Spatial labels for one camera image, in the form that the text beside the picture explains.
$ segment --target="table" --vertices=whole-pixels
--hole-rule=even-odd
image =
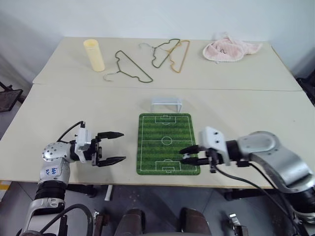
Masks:
[[[209,40],[191,40],[183,70],[177,74],[171,71],[169,62],[163,64],[160,69],[154,68],[151,65],[152,49],[148,46],[142,46],[140,49],[138,46],[143,42],[157,46],[167,39],[95,38],[99,41],[106,66],[106,71],[97,73],[91,70],[83,47],[83,41],[86,39],[65,37],[33,83],[146,89],[302,91],[268,42],[263,42],[263,47],[258,53],[244,56],[241,61],[216,64],[204,59],[202,55],[202,50],[210,42]],[[118,50],[123,50],[137,62],[154,79],[154,82],[139,83],[136,79],[131,79],[121,73],[110,77],[113,82],[104,81],[103,75],[118,70],[114,57]],[[183,47],[172,53],[178,66],[181,60],[177,56],[184,51]],[[120,57],[123,70],[141,75],[139,70],[133,69],[134,66],[126,60],[126,57],[122,55]]]
[[[207,90],[158,88],[106,88],[33,85],[28,97],[0,141],[0,179],[37,181],[41,153],[50,142],[79,120],[93,135],[118,131],[125,136],[103,141],[104,156],[125,155],[123,162],[98,168],[71,164],[70,183],[156,184],[207,187],[248,187],[245,183],[209,173],[198,176],[140,176],[136,173],[138,117],[150,112],[153,96],[177,96],[182,113],[190,113],[197,133],[205,126],[222,131],[227,140],[257,130],[275,133],[286,147],[298,153],[315,170],[315,111],[302,91]],[[172,112],[157,107],[156,112]],[[74,133],[64,139],[70,140]],[[248,178],[262,187],[268,183],[251,168],[221,166],[232,175]]]

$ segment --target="paper tube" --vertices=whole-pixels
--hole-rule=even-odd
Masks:
[[[83,45],[87,51],[93,70],[97,72],[103,71],[105,65],[102,53],[98,46],[98,41],[95,39],[88,39],[83,42]]]

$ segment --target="pink cloth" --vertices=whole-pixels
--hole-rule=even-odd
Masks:
[[[246,54],[258,52],[261,47],[262,44],[251,44],[226,37],[208,44],[202,54],[208,60],[238,61]]]

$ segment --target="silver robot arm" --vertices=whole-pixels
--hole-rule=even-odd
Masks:
[[[75,140],[69,143],[62,141],[62,137],[77,125],[80,125],[80,127]],[[42,151],[44,163],[40,171],[38,188],[35,199],[29,207],[26,221],[21,231],[22,236],[42,235],[38,232],[54,217],[64,211],[64,195],[69,182],[71,162],[81,161],[86,163],[89,160],[93,166],[102,167],[114,165],[126,158],[109,157],[106,160],[100,160],[102,158],[102,148],[99,146],[101,139],[114,139],[120,136],[123,136],[123,134],[103,132],[98,133],[95,139],[91,139],[90,132],[85,129],[85,123],[81,121],[69,128],[57,142],[51,143],[44,148]],[[66,217],[63,216],[52,224],[45,233],[64,236],[66,235],[66,230]]]
[[[200,142],[180,151],[184,155],[183,164],[209,164],[210,172],[215,173],[217,164],[229,166],[230,161],[236,161],[238,167],[246,167],[250,161],[256,162],[284,193],[294,213],[301,220],[315,224],[315,176],[296,153],[282,146],[276,135],[258,131],[226,142],[220,131],[206,127],[200,132]],[[206,158],[190,157],[200,151],[205,151]]]

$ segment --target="soccer field mat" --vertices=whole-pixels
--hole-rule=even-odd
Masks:
[[[190,176],[200,174],[199,166],[183,165],[180,162],[182,155],[179,151],[194,144],[189,114],[141,114],[137,173]]]

